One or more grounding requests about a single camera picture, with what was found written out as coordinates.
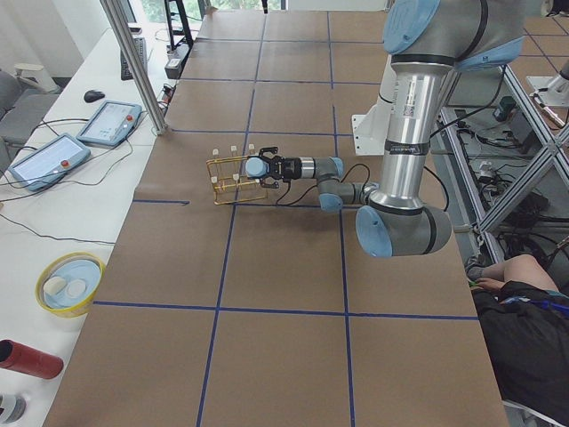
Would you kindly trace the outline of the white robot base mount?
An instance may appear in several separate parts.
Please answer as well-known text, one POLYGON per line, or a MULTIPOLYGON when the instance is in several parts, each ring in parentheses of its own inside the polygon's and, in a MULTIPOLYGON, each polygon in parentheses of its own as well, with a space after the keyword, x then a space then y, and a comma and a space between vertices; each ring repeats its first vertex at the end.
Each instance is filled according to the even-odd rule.
POLYGON ((391 107, 394 102, 396 73, 388 56, 377 101, 365 115, 352 116, 352 131, 357 156, 382 156, 387 138, 391 107))

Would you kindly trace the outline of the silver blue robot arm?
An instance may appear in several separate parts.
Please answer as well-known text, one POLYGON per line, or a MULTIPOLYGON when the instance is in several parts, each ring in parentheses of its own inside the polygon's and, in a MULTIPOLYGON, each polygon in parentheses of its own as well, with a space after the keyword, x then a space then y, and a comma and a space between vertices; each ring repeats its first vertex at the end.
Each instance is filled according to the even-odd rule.
POLYGON ((423 203, 421 176, 440 108, 443 79, 460 72, 506 65, 522 50, 523 1, 397 1, 388 13, 383 44, 395 72, 379 183, 342 182, 337 157, 281 157, 261 149, 245 162, 246 176, 261 186, 313 179, 326 212, 358 204, 360 246, 388 258, 431 254, 449 240, 446 213, 423 203))

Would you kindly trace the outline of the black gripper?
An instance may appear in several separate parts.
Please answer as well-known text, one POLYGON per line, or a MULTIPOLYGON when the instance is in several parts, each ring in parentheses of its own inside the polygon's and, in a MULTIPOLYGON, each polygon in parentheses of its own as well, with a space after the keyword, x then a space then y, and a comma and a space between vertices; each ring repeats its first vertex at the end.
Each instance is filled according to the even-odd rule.
POLYGON ((298 180, 302 176, 301 159, 279 156, 278 147, 261 148, 259 158, 270 161, 270 177, 260 179, 260 186, 264 189, 279 189, 280 181, 298 180))

